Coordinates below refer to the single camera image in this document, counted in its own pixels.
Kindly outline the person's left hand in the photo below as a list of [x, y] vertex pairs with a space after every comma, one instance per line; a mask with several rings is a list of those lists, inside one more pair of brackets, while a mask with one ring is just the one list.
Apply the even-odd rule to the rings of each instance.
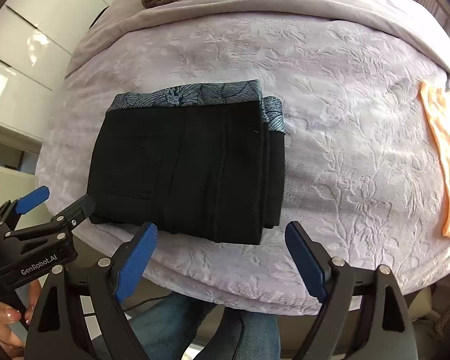
[[[40, 281], [34, 280], [29, 283], [28, 289], [28, 302], [29, 305], [24, 314], [26, 324], [29, 325], [32, 321], [32, 315], [35, 311], [35, 306], [38, 301], [38, 298], [41, 293], [41, 284]], [[3, 302], [0, 302], [0, 344], [4, 351], [12, 358], [17, 358], [19, 353], [21, 353], [24, 349], [24, 344], [17, 337], [17, 335], [12, 332], [9, 325], [12, 323], [19, 322], [22, 318], [22, 314], [12, 308], [9, 305], [6, 305]]]

